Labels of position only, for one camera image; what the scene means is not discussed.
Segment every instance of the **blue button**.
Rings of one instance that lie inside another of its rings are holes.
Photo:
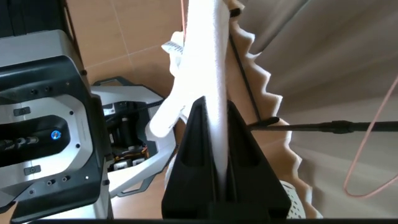
[[[53,140],[57,140],[57,139],[59,139],[61,137],[61,132],[59,132],[59,131],[53,131],[52,133],[51,133],[51,138],[53,139]]]

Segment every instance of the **blue light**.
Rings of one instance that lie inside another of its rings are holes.
[[[53,139],[53,140],[57,140],[57,139],[59,139],[61,137],[61,132],[59,132],[59,131],[53,131],[52,133],[51,133],[51,138]]]

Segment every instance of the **black pole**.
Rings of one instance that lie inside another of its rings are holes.
[[[282,126],[269,126],[269,120],[249,126],[251,130],[264,131],[320,131],[326,133],[346,134],[354,131],[366,131],[370,122],[354,123],[350,121],[332,121],[318,124],[292,124]],[[377,132],[398,132],[398,121],[376,122],[372,131]]]

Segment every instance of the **curtain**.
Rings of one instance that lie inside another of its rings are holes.
[[[290,124],[333,120],[370,122],[398,74],[398,1],[246,0],[239,18],[255,34],[249,52],[271,75],[248,73],[261,118],[265,92],[283,96],[277,115]],[[398,90],[380,121],[397,121]],[[261,138],[276,133],[262,132]],[[343,192],[346,172],[364,132],[292,133],[290,148],[303,161],[298,176],[313,187],[324,217],[398,217],[398,184],[368,199]],[[372,133],[348,189],[365,194],[398,172],[396,133]]]

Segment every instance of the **white curtain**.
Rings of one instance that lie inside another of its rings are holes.
[[[245,0],[239,19],[256,35],[250,52],[271,73],[267,92],[284,97],[278,116],[290,124],[371,121],[398,74],[396,0]],[[248,77],[260,111],[262,85]],[[393,96],[381,121],[398,120]],[[324,217],[398,217],[398,184],[369,199],[343,193],[346,171],[364,132],[294,132],[299,177],[313,188]],[[373,133],[349,191],[365,194],[398,173],[398,133]]]

